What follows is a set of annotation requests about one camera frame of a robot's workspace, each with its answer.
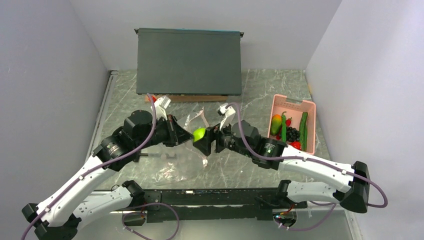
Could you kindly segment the green apple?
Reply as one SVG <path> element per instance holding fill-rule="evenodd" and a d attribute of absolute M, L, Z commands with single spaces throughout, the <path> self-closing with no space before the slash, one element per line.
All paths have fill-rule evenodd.
<path fill-rule="evenodd" d="M 206 130 L 207 129 L 205 127 L 201 127 L 201 128 L 196 129 L 192 133 L 192 135 L 193 135 L 193 140 L 192 141 L 193 142 L 197 142 L 197 141 L 201 140 L 205 136 Z"/>

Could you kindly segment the clear pink-dotted zip bag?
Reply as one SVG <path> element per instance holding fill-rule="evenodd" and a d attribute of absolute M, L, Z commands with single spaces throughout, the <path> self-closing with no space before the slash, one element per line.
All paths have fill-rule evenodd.
<path fill-rule="evenodd" d="M 176 147 L 156 145 L 143 150 L 140 157 L 152 161 L 152 179 L 157 185 L 193 179 L 208 165 L 207 157 L 191 140 Z"/>

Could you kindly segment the orange-green mango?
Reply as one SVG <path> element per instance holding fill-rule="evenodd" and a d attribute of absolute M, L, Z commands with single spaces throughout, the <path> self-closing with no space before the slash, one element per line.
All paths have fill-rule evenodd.
<path fill-rule="evenodd" d="M 269 134 L 271 136 L 277 136 L 282 127 L 282 117 L 279 114 L 275 114 L 271 117 Z"/>

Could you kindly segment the long green chili pepper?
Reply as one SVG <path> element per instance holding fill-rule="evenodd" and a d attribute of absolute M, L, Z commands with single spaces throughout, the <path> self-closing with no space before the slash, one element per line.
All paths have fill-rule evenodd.
<path fill-rule="evenodd" d="M 280 133 L 280 137 L 281 137 L 280 140 L 284 143 L 287 141 L 287 124 L 286 124 L 287 118 L 286 118 L 285 113 L 286 113 L 286 111 L 284 111 L 281 114 L 282 123 L 281 123 L 281 133 Z"/>

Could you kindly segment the red strawberry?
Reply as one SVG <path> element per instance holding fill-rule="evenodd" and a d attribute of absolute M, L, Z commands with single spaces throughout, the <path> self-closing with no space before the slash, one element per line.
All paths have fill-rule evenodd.
<path fill-rule="evenodd" d="M 289 143 L 290 146 L 294 147 L 297 150 L 302 150 L 302 144 L 299 141 L 293 141 Z"/>

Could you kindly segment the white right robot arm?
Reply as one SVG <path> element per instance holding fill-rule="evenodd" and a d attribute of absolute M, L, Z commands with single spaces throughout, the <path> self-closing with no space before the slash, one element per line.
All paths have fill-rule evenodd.
<path fill-rule="evenodd" d="M 287 208 L 291 204 L 318 201 L 339 204 L 344 209 L 364 214 L 370 207 L 370 175 L 367 164 L 356 161 L 353 165 L 315 157 L 305 151 L 273 138 L 263 137 L 248 122 L 223 129 L 217 124 L 194 131 L 193 146 L 204 155 L 224 149 L 251 158 L 258 167 L 297 172 L 314 179 L 313 182 L 282 180 L 275 194 L 276 203 Z"/>

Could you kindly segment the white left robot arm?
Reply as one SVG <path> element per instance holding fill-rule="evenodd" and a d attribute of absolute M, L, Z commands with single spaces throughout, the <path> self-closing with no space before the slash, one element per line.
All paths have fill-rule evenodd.
<path fill-rule="evenodd" d="M 40 203 L 27 204 L 22 214 L 38 239 L 70 240 L 97 218 L 119 209 L 137 210 L 146 202 L 145 191 L 133 180 L 87 201 L 101 183 L 139 159 L 142 149 L 159 144 L 175 147 L 192 138 L 173 115 L 156 117 L 154 112 L 136 110 L 59 190 Z"/>

